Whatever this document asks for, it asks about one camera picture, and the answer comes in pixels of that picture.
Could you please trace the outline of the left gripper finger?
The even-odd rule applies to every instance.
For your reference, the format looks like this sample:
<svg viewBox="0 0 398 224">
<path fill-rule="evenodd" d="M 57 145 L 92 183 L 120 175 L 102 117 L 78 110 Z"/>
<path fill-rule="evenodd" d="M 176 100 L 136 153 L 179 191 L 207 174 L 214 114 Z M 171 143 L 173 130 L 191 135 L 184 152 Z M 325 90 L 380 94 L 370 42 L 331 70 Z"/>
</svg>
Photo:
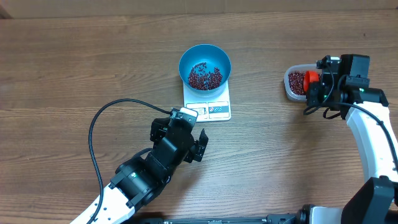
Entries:
<svg viewBox="0 0 398 224">
<path fill-rule="evenodd" d="M 185 162 L 201 162 L 203 159 L 203 155 L 205 153 L 205 149 L 208 144 L 208 136 L 206 135 L 206 132 L 204 129 L 202 129 L 200 133 L 200 137 L 198 140 L 196 140 L 193 144 L 193 146 L 190 148 L 189 152 L 184 158 Z"/>
<path fill-rule="evenodd" d="M 167 132 L 169 127 L 169 118 L 156 118 L 151 124 L 150 140 L 152 142 L 159 142 Z"/>
</svg>

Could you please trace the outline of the red scoop with blue handle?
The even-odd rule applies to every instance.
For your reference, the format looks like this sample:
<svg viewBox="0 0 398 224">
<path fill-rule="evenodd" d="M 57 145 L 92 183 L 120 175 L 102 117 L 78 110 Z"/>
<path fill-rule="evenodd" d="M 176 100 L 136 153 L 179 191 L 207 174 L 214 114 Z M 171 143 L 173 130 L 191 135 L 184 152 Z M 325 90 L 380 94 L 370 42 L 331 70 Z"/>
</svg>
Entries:
<svg viewBox="0 0 398 224">
<path fill-rule="evenodd" d="M 306 71 L 303 78 L 303 91 L 306 93 L 311 83 L 319 82 L 320 75 L 316 71 Z"/>
</svg>

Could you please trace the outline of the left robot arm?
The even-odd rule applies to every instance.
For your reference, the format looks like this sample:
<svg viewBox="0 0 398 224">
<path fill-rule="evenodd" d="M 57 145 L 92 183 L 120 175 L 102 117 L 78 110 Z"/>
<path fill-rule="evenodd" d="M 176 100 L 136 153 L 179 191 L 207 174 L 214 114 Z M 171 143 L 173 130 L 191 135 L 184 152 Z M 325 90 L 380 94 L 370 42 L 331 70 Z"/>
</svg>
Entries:
<svg viewBox="0 0 398 224">
<path fill-rule="evenodd" d="M 200 162 L 208 137 L 204 131 L 195 140 L 191 131 L 196 118 L 178 113 L 174 118 L 153 120 L 150 140 L 154 143 L 121 164 L 104 187 L 103 202 L 95 201 L 72 222 L 122 223 L 163 191 L 181 162 Z"/>
</svg>

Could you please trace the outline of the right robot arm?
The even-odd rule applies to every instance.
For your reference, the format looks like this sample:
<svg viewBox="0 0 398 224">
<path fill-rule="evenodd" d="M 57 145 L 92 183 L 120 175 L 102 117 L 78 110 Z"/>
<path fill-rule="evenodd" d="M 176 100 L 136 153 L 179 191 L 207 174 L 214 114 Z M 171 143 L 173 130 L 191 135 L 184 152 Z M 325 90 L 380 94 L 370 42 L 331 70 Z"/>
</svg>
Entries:
<svg viewBox="0 0 398 224">
<path fill-rule="evenodd" d="M 294 65 L 284 77 L 288 99 L 304 102 L 304 115 L 320 108 L 325 119 L 346 121 L 356 141 L 364 185 L 343 208 L 304 205 L 286 223 L 397 223 L 397 139 L 385 93 L 369 86 L 367 55 L 325 56 Z"/>
</svg>

